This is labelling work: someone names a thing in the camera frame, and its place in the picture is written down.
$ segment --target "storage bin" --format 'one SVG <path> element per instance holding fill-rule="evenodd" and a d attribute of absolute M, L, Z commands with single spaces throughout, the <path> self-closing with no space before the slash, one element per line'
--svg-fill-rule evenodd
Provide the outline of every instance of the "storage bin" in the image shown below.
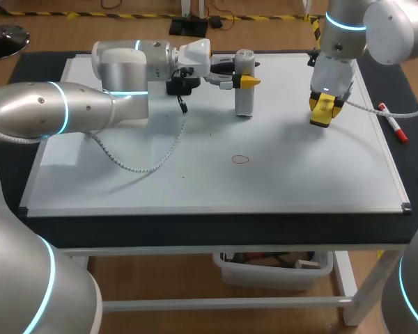
<path fill-rule="evenodd" d="M 222 278 L 229 285 L 267 287 L 273 289 L 307 290 L 320 277 L 333 270 L 333 252 L 315 252 L 313 261 L 320 269 L 293 269 L 253 266 L 224 261 L 224 253 L 212 255 L 214 263 L 222 270 Z"/>

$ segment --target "wooden floor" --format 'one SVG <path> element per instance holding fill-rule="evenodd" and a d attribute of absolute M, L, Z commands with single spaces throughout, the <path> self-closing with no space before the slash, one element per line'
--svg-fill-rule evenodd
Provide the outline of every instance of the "wooden floor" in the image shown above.
<path fill-rule="evenodd" d="M 217 11 L 210 6 L 210 14 Z M 241 15 L 300 14 L 300 0 L 218 0 L 218 6 Z M 2 6 L 21 11 L 100 11 L 99 0 L 3 0 Z M 323 14 L 326 0 L 315 0 L 313 14 Z M 180 13 L 179 0 L 124 0 L 117 13 Z M 27 51 L 90 50 L 96 40 L 163 39 L 175 46 L 194 38 L 168 36 L 166 19 L 107 19 L 80 17 L 0 17 L 0 24 L 19 24 L 31 32 Z M 236 22 L 230 31 L 208 31 L 214 50 L 312 49 L 311 27 L 302 21 Z M 18 56 L 0 61 L 0 85 L 6 84 Z M 418 60 L 403 65 L 418 98 Z M 377 259 L 376 252 L 351 252 L 358 284 Z M 288 296 L 291 292 L 228 287 L 209 255 L 106 257 L 91 260 L 105 300 L 179 299 L 227 296 Z M 332 279 L 319 281 L 309 296 L 337 294 Z M 355 331 L 382 334 L 380 311 L 376 307 Z M 133 312 L 104 315 L 100 334 L 186 334 L 186 333 L 351 333 L 335 309 L 315 310 L 232 310 Z"/>

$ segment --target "black table mat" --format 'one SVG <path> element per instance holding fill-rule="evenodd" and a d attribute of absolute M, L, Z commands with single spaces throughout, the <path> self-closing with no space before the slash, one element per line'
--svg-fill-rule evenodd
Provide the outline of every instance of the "black table mat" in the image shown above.
<path fill-rule="evenodd" d="M 59 81 L 66 60 L 83 53 L 23 53 L 10 83 Z M 368 54 L 358 63 L 373 104 L 384 102 L 393 113 L 418 110 L 418 101 L 399 65 L 379 65 Z M 34 232 L 59 248 L 406 244 L 418 228 L 418 117 L 399 120 L 409 138 L 407 145 L 398 142 L 386 120 L 381 118 L 380 124 L 412 205 L 412 213 L 408 215 L 176 214 L 27 218 L 19 211 L 19 204 L 38 145 L 0 144 L 0 178 L 10 209 Z"/>

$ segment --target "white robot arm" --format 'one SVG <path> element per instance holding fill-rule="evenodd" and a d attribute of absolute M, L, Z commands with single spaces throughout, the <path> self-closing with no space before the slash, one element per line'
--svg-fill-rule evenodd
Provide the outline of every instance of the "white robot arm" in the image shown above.
<path fill-rule="evenodd" d="M 328 127 L 341 111 L 355 59 L 366 49 L 383 65 L 418 58 L 418 1 L 330 0 L 320 54 L 314 56 L 311 124 Z"/>
<path fill-rule="evenodd" d="M 201 77 L 222 89 L 245 91 L 246 95 L 235 94 L 239 106 L 236 111 L 247 109 L 251 116 L 254 86 L 260 81 L 252 77 L 254 53 L 243 51 L 235 60 L 230 58 L 231 73 L 224 75 L 225 82 L 213 80 L 216 73 L 211 69 L 217 68 L 217 58 L 212 56 L 207 39 L 179 49 L 166 41 L 97 42 L 92 65 L 96 77 L 102 80 L 103 91 L 77 83 L 54 82 L 0 87 L 0 139 L 32 143 L 56 134 L 145 125 L 148 81 L 166 81 L 168 94 L 177 96 L 189 95 Z M 252 71 L 242 70 L 246 62 L 253 64 Z M 180 105 L 185 112 L 182 100 Z"/>

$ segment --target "small circle drawing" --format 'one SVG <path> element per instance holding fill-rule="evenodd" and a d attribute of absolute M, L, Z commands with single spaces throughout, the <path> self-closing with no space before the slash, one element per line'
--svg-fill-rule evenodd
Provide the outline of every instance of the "small circle drawing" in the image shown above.
<path fill-rule="evenodd" d="M 249 158 L 246 155 L 234 155 L 232 157 L 232 162 L 241 165 L 249 162 Z"/>

